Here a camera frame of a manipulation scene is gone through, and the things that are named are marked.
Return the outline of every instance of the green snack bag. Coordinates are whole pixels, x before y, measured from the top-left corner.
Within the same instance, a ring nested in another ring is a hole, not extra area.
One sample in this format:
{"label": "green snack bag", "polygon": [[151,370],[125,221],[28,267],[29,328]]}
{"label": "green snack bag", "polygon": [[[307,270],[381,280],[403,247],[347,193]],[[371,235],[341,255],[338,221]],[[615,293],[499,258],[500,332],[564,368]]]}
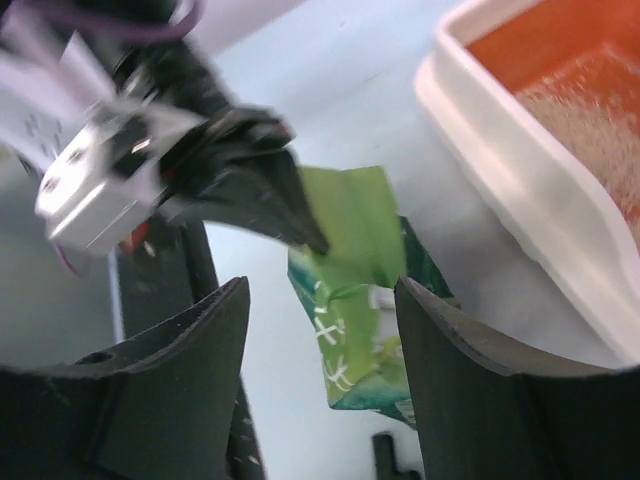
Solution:
{"label": "green snack bag", "polygon": [[288,276],[316,330],[329,405],[374,410],[415,428],[393,288],[409,275],[441,298],[454,302],[453,295],[398,216],[382,168],[303,167],[300,174],[331,250],[290,249]]}

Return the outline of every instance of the purple cable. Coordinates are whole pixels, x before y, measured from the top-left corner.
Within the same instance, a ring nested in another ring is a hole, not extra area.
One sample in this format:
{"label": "purple cable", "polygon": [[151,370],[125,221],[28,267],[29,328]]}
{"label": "purple cable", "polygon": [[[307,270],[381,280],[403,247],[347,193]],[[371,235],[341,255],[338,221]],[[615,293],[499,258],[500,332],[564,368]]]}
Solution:
{"label": "purple cable", "polygon": [[66,270],[68,270],[69,273],[75,275],[76,277],[81,277],[82,275],[80,275],[80,272],[78,271],[78,269],[74,267],[71,261],[69,260],[69,258],[67,258],[67,254],[64,253],[64,250],[62,249],[62,247],[54,243],[53,248],[56,251],[56,254],[58,255],[58,259],[60,260],[60,263],[62,264],[62,266]]}
{"label": "purple cable", "polygon": [[32,8],[58,27],[81,33],[100,33],[130,44],[146,45],[181,40],[193,30],[202,16],[202,0],[191,0],[191,9],[175,25],[125,22],[46,0],[14,0],[13,5]]}

